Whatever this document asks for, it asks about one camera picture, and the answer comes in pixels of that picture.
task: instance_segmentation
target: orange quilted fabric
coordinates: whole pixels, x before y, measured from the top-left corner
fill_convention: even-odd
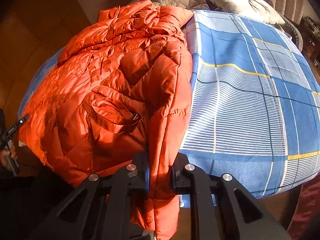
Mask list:
[[[181,27],[192,12],[141,1],[100,11],[72,38],[28,102],[19,139],[65,181],[113,174],[148,142],[150,192],[132,219],[158,240],[177,225],[169,188],[191,107],[191,55]]]

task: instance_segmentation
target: plaid fabric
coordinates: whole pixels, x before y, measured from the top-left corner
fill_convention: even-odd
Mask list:
[[[320,169],[320,87],[295,45],[271,25],[194,11],[191,118],[180,146],[207,173],[232,174],[256,198]]]

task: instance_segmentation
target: striped fabric pattern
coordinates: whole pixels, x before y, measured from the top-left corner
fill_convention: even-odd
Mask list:
[[[320,169],[320,87],[287,36],[236,14],[194,11],[192,107],[180,152],[207,173],[230,173],[256,198]]]

